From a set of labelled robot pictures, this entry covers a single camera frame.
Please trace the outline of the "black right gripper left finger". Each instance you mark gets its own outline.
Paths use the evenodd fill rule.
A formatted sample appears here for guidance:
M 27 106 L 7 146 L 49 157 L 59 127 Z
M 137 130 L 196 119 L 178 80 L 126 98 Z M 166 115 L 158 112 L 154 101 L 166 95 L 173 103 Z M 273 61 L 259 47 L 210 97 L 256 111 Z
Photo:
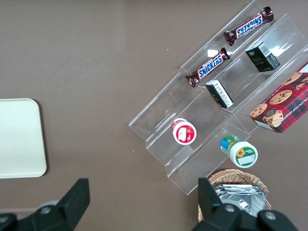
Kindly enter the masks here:
M 73 231 L 90 204 L 89 179 L 78 179 L 56 202 L 47 202 L 34 213 L 18 219 L 14 213 L 0 215 L 2 231 Z

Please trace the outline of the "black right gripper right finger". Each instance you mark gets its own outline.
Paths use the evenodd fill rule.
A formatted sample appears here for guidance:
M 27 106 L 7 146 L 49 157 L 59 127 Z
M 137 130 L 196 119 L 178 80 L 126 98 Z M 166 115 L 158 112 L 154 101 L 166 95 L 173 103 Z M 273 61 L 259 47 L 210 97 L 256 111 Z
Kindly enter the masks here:
M 298 228 L 283 213 L 262 210 L 257 217 L 232 204 L 224 204 L 207 178 L 198 179 L 198 203 L 204 220 L 195 231 L 296 231 Z

